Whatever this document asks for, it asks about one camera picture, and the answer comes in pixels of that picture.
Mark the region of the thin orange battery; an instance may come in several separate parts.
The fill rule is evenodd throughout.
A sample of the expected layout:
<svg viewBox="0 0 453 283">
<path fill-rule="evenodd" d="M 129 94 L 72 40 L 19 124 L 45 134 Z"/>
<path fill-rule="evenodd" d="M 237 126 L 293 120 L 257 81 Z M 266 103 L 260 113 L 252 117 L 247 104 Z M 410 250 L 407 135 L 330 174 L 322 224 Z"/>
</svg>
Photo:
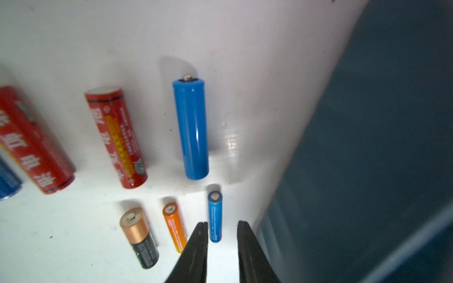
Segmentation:
<svg viewBox="0 0 453 283">
<path fill-rule="evenodd" d="M 164 206 L 162 212 L 176 251 L 181 254 L 186 247 L 187 237 L 179 207 L 176 202 L 170 202 Z"/>
</svg>

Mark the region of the teal plastic storage box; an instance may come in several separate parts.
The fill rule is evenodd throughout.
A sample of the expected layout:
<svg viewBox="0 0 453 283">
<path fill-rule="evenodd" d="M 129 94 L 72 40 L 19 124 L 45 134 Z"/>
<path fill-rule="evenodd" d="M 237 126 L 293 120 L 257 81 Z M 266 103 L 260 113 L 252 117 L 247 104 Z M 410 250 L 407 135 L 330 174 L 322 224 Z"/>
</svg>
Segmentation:
<svg viewBox="0 0 453 283">
<path fill-rule="evenodd" d="M 453 280 L 453 4 L 370 1 L 258 232 L 282 283 Z"/>
</svg>

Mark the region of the small blue battery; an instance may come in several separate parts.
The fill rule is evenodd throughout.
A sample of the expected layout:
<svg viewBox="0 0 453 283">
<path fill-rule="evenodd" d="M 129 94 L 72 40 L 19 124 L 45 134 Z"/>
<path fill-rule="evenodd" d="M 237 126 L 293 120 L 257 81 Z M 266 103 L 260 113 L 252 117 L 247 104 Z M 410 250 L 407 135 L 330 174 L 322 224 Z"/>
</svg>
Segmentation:
<svg viewBox="0 0 453 283">
<path fill-rule="evenodd" d="M 208 195 L 210 240 L 214 243 L 222 239 L 222 194 L 212 191 Z"/>
</svg>

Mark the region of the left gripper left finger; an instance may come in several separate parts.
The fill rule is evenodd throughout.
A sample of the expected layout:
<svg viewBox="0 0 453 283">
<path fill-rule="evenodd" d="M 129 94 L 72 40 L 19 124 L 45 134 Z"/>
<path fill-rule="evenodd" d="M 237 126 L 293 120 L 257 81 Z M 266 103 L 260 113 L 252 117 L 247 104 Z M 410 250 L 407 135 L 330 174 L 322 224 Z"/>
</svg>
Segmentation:
<svg viewBox="0 0 453 283">
<path fill-rule="evenodd" d="M 198 222 L 166 283 L 206 283 L 208 223 Z"/>
</svg>

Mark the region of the blue slim battery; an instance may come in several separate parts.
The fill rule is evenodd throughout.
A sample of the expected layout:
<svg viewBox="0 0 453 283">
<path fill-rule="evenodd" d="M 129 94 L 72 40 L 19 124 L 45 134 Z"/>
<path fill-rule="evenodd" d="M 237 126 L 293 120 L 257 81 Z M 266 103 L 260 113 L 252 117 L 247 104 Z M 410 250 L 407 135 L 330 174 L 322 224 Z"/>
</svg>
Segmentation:
<svg viewBox="0 0 453 283">
<path fill-rule="evenodd" d="M 1 200 L 8 199 L 16 195 L 22 189 L 22 180 L 10 168 L 10 166 L 1 158 L 1 183 L 0 183 Z"/>
</svg>

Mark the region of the small Duracell battery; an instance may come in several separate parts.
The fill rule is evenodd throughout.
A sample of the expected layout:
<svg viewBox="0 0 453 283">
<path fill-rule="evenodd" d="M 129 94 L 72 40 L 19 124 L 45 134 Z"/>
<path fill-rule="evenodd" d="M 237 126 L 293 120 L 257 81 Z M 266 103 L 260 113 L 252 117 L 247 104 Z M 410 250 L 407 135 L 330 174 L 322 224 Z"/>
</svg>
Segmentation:
<svg viewBox="0 0 453 283">
<path fill-rule="evenodd" d="M 134 250 L 140 265 L 147 270 L 159 260 L 159 252 L 142 208 L 132 208 L 120 218 L 119 225 Z"/>
</svg>

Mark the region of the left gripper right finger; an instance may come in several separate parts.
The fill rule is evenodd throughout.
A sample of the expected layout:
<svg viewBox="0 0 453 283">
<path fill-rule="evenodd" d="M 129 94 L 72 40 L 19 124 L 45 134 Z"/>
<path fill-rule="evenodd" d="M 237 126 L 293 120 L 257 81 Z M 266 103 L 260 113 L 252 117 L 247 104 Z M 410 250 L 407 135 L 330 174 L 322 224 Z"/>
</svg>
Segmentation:
<svg viewBox="0 0 453 283">
<path fill-rule="evenodd" d="M 241 283 L 279 283 L 270 263 L 246 221 L 237 225 L 239 281 Z"/>
</svg>

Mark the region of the red Huahong battery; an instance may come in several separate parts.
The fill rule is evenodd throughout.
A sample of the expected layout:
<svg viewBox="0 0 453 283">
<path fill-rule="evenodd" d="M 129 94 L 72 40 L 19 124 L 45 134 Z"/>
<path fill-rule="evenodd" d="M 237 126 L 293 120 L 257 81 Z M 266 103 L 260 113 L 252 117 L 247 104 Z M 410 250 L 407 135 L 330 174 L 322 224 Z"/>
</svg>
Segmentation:
<svg viewBox="0 0 453 283">
<path fill-rule="evenodd" d="M 1 146 L 45 195 L 75 179 L 72 167 L 11 86 L 1 87 Z"/>
</svg>

